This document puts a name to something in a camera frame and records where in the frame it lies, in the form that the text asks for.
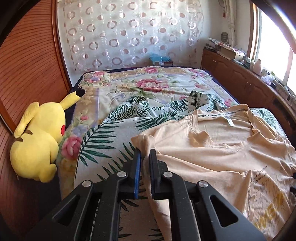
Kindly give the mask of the beige printed t-shirt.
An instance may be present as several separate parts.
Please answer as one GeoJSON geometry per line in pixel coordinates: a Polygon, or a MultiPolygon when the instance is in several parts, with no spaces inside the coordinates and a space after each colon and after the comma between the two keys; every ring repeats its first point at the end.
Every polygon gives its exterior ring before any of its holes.
{"type": "Polygon", "coordinates": [[[151,149],[168,170],[184,180],[207,181],[267,240],[272,240],[295,207],[295,148],[245,105],[210,113],[197,109],[132,138],[144,156],[143,179],[151,195],[151,149]]]}

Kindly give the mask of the yellow Pikachu plush toy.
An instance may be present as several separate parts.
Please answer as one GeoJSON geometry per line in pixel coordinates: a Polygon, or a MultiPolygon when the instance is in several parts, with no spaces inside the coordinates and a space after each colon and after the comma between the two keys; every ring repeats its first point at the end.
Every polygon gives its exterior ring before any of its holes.
{"type": "Polygon", "coordinates": [[[54,178],[55,159],[66,130],[65,110],[84,94],[84,89],[78,89],[60,102],[33,102],[26,108],[10,148],[11,166],[18,176],[43,183],[54,178]]]}

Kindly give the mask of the palm leaf print sheet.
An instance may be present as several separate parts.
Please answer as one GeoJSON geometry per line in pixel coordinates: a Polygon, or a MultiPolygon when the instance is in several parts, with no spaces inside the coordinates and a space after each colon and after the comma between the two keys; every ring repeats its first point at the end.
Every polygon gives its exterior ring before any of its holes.
{"type": "MultiPolygon", "coordinates": [[[[143,96],[131,96],[116,107],[100,125],[83,136],[75,171],[74,187],[89,179],[103,182],[122,170],[133,158],[131,138],[166,121],[178,121],[194,111],[223,110],[227,106],[215,94],[192,91],[178,100],[159,103],[143,96]]],[[[137,201],[123,201],[119,240],[164,240],[140,182],[137,201]]]]}

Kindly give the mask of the wooden side cabinet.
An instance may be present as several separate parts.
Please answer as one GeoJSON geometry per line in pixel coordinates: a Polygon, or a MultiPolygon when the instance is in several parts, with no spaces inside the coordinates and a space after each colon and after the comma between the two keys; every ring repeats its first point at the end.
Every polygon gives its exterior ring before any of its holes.
{"type": "Polygon", "coordinates": [[[240,104],[271,111],[289,140],[295,141],[295,113],[276,90],[262,82],[256,74],[206,48],[201,68],[209,72],[240,104]]]}

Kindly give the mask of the white plastic bag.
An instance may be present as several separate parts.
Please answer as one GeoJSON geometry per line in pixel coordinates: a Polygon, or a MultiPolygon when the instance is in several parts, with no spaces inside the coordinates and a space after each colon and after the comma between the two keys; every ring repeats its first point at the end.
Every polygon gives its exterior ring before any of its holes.
{"type": "Polygon", "coordinates": [[[273,83],[273,81],[275,80],[275,77],[272,74],[266,75],[266,76],[262,76],[261,80],[267,84],[267,85],[271,85],[273,83]]]}

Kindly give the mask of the bright window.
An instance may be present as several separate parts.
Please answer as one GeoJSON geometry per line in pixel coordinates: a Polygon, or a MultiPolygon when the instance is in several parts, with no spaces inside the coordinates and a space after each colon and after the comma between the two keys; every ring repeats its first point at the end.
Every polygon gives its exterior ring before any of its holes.
{"type": "Polygon", "coordinates": [[[248,56],[260,59],[263,69],[295,92],[295,53],[280,28],[252,2],[250,12],[248,56]]]}

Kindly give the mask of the pink bottle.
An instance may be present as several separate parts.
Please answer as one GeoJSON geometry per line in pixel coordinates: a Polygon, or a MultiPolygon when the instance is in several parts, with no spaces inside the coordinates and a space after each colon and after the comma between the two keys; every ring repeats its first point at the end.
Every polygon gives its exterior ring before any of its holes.
{"type": "Polygon", "coordinates": [[[255,74],[257,74],[258,76],[260,76],[261,71],[262,71],[262,67],[261,67],[261,60],[260,60],[259,58],[258,58],[257,61],[255,62],[252,71],[253,71],[255,74]]]}

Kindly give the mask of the floral bed blanket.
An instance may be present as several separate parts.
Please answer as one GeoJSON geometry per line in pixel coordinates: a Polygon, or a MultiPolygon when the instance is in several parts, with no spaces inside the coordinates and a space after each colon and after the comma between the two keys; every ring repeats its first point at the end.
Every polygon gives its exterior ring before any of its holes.
{"type": "Polygon", "coordinates": [[[66,111],[66,132],[56,160],[61,196],[74,189],[75,171],[84,134],[102,121],[131,96],[143,96],[159,103],[171,102],[192,91],[220,97],[227,108],[238,101],[213,78],[200,69],[180,67],[143,67],[126,71],[94,71],[85,73],[75,89],[85,94],[66,111]]]}

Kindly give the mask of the cardboard box on cabinet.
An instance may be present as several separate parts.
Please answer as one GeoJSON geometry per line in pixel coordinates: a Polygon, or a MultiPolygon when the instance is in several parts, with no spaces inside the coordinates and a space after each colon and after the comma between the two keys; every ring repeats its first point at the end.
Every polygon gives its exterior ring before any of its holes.
{"type": "Polygon", "coordinates": [[[224,47],[224,46],[219,46],[217,48],[217,53],[221,55],[224,58],[227,58],[229,60],[235,60],[235,61],[241,61],[245,54],[239,50],[236,50],[231,47],[224,47]]]}

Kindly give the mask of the wooden slatted wardrobe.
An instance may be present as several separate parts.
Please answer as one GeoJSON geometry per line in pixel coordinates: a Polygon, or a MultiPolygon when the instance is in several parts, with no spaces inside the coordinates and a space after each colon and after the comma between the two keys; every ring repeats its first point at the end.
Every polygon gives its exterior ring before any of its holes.
{"type": "Polygon", "coordinates": [[[56,1],[1,1],[1,228],[24,235],[61,199],[59,179],[18,177],[9,149],[34,101],[59,102],[71,83],[61,53],[56,1]]]}

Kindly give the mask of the blue tissue box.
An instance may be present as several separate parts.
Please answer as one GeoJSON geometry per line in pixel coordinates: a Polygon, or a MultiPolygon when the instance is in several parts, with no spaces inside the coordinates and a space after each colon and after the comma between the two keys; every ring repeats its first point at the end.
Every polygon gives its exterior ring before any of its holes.
{"type": "Polygon", "coordinates": [[[149,56],[150,66],[161,66],[161,67],[171,67],[173,66],[173,61],[168,56],[160,56],[158,54],[150,54],[149,56]]]}

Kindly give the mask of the circle pattern sheer curtain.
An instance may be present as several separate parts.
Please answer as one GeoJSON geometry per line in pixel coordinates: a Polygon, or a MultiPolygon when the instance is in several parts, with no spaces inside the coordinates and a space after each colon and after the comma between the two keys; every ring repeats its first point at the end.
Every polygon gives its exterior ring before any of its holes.
{"type": "Polygon", "coordinates": [[[58,1],[57,11],[75,72],[146,66],[152,55],[190,65],[203,27],[199,1],[58,1]]]}

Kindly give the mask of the white window drape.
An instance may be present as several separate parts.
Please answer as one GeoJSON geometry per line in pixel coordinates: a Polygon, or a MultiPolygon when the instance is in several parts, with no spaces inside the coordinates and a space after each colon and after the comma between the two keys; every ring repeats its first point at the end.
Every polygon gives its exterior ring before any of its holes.
{"type": "Polygon", "coordinates": [[[235,0],[221,0],[221,4],[225,16],[227,18],[228,30],[229,30],[229,44],[231,47],[236,45],[236,33],[235,33],[235,22],[236,22],[236,1],[235,0]]]}

